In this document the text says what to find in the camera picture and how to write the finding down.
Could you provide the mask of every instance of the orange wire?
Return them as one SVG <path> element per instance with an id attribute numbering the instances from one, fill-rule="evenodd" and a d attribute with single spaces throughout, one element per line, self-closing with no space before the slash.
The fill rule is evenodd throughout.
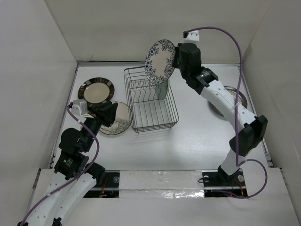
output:
<path id="1" fill-rule="evenodd" d="M 104 181 L 104 185 L 102 186 L 102 194 L 104 193 L 103 189 L 105 188 L 105 186 L 107 185 L 108 179 L 106 178 Z"/>
<path id="2" fill-rule="evenodd" d="M 241 185 L 241 183 L 239 183 L 236 179 L 234 179 L 235 182 L 240 186 L 240 191 L 241 191 L 241 195 L 243 196 L 244 195 L 244 192 L 243 192 L 243 186 Z"/>

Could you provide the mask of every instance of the plate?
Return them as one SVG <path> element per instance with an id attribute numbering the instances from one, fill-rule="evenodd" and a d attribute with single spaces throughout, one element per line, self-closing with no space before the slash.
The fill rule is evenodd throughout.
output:
<path id="1" fill-rule="evenodd" d="M 156 85 L 156 94 L 159 100 L 164 100 L 169 90 L 169 80 Z"/>
<path id="2" fill-rule="evenodd" d="M 79 88 L 79 99 L 85 99 L 88 107 L 97 107 L 111 100 L 115 92 L 113 83 L 105 78 L 85 81 Z"/>
<path id="3" fill-rule="evenodd" d="M 232 95 L 232 96 L 236 96 L 236 92 L 237 92 L 237 89 L 232 87 L 232 86 L 224 86 L 225 89 Z M 238 102 L 244 107 L 244 108 L 247 108 L 248 107 L 248 101 L 245 97 L 245 95 L 243 95 L 241 92 L 239 92 L 239 95 L 238 95 Z M 217 110 L 217 108 L 211 104 L 209 102 L 209 105 L 213 108 L 213 110 L 218 113 L 220 116 L 223 116 L 223 114 Z"/>
<path id="4" fill-rule="evenodd" d="M 169 79 L 174 72 L 174 55 L 175 47 L 169 40 L 159 40 L 152 45 L 144 64 L 145 74 L 150 82 L 160 84 Z"/>
<path id="5" fill-rule="evenodd" d="M 110 127 L 101 126 L 99 129 L 99 131 L 107 135 L 117 135 L 126 131 L 133 120 L 132 110 L 125 103 L 115 103 L 118 103 L 118 107 L 113 125 Z"/>

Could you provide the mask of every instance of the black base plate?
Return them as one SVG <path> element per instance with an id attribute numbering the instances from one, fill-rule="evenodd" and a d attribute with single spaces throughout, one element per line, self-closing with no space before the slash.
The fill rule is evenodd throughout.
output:
<path id="1" fill-rule="evenodd" d="M 218 177 L 217 171 L 209 171 L 209 172 L 202 172 L 203 175 L 203 184 L 204 187 L 233 187 L 233 186 L 242 186 L 244 187 L 246 184 L 244 181 L 240 182 L 238 179 L 239 175 L 244 175 L 243 172 L 239 171 L 237 174 L 228 181 L 221 181 Z"/>
<path id="2" fill-rule="evenodd" d="M 115 177 L 120 177 L 120 173 L 119 172 L 110 172 L 110 171 L 106 171 L 105 172 L 105 179 L 108 179 L 107 184 L 106 184 L 106 188 L 110 187 L 110 188 L 118 188 L 119 187 L 119 181 L 116 183 L 116 181 L 114 181 Z M 102 187 L 104 185 L 104 182 L 102 182 L 99 185 L 95 185 L 95 187 Z"/>
<path id="3" fill-rule="evenodd" d="M 242 189 L 242 190 L 232 189 L 232 190 L 222 190 L 222 191 L 231 192 L 239 197 L 242 197 L 242 196 L 247 197 L 248 196 L 246 189 Z M 211 197 L 219 198 L 219 197 L 229 197 L 229 196 L 231 196 L 231 195 L 223 193 L 223 192 L 216 192 L 214 190 L 206 190 L 206 192 L 205 192 L 205 198 L 211 198 Z"/>

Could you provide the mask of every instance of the plate rim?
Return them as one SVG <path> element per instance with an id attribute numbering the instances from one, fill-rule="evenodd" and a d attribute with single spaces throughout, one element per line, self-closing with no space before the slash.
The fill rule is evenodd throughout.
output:
<path id="1" fill-rule="evenodd" d="M 109 136 L 114 136 L 114 135 L 118 135 L 118 134 L 121 134 L 121 133 L 123 133 L 123 132 L 125 132 L 130 126 L 131 126 L 131 124 L 132 124 L 132 121 L 133 121 L 133 112 L 132 112 L 132 109 L 126 104 L 126 103 L 124 103 L 124 102 L 121 102 L 121 101 L 113 101 L 112 102 L 112 104 L 113 103 L 122 103 L 122 104 L 125 104 L 127 107 L 128 107 L 128 109 L 129 109 L 129 111 L 130 111 L 130 114 L 129 115 L 131 115 L 131 120 L 130 120 L 130 123 L 129 123 L 129 125 L 128 125 L 128 127 L 124 130 L 124 131 L 122 131 L 122 132 L 120 132 L 120 133 L 117 133 L 117 134 L 106 134 L 106 133 L 104 133 L 104 132 L 102 132 L 100 129 L 101 129 L 101 127 L 100 127 L 100 129 L 99 129 L 99 131 L 101 132 L 101 133 L 103 133 L 103 134 L 105 134 L 105 135 L 109 135 Z"/>
<path id="2" fill-rule="evenodd" d="M 158 40 L 158 41 L 156 41 L 154 44 L 152 44 L 152 46 L 150 47 L 150 49 L 147 51 L 147 54 L 146 54 L 146 57 L 145 57 L 145 61 L 144 61 L 144 71 L 145 71 L 145 75 L 146 75 L 146 77 L 147 77 L 147 79 L 150 81 L 150 82 L 152 82 L 150 79 L 149 79 L 149 72 L 147 72 L 147 70 L 146 70 L 146 62 L 147 62 L 147 59 L 148 59 L 148 54 L 149 54 L 149 52 L 150 52 L 150 50 L 152 49 L 152 47 L 154 46 L 154 45 L 156 45 L 157 43 L 159 43 L 159 41 L 162 41 L 162 40 L 166 40 L 166 41 L 168 41 L 168 42 L 170 42 L 172 45 L 173 45 L 173 47 L 174 47 L 174 52 L 175 52 L 175 45 L 173 44 L 173 42 L 172 41 L 170 41 L 170 40 L 168 40 L 168 39 L 160 39 L 160 40 Z"/>
<path id="3" fill-rule="evenodd" d="M 105 100 L 103 100 L 102 102 L 91 103 L 85 99 L 84 93 L 88 86 L 90 86 L 91 84 L 94 84 L 94 83 L 98 83 L 98 82 L 106 84 L 108 86 L 110 92 L 109 92 L 109 95 L 107 96 L 107 98 Z M 108 102 L 109 100 L 111 100 L 112 97 L 114 96 L 114 93 L 115 93 L 115 88 L 114 88 L 113 83 L 110 80 L 108 80 L 106 78 L 102 78 L 102 77 L 95 77 L 95 78 L 91 78 L 91 79 L 85 81 L 83 84 L 81 84 L 81 86 L 78 90 L 78 98 L 84 99 L 87 102 L 88 107 L 97 107 L 97 106 L 104 104 L 104 103 Z"/>

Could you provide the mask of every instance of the white wall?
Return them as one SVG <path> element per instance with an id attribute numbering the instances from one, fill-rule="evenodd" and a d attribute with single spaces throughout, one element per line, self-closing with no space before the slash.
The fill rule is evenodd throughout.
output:
<path id="1" fill-rule="evenodd" d="M 43 0 L 0 0 L 0 219 L 17 225 L 50 158 L 76 61 Z"/>
<path id="2" fill-rule="evenodd" d="M 301 1 L 272 0 L 252 40 L 245 75 L 266 142 L 301 221 Z"/>
<path id="3" fill-rule="evenodd" d="M 160 39 L 181 42 L 182 32 L 218 26 L 243 51 L 270 0 L 45 0 L 77 60 L 144 61 Z M 218 31 L 202 31 L 204 63 L 238 63 L 236 47 Z"/>

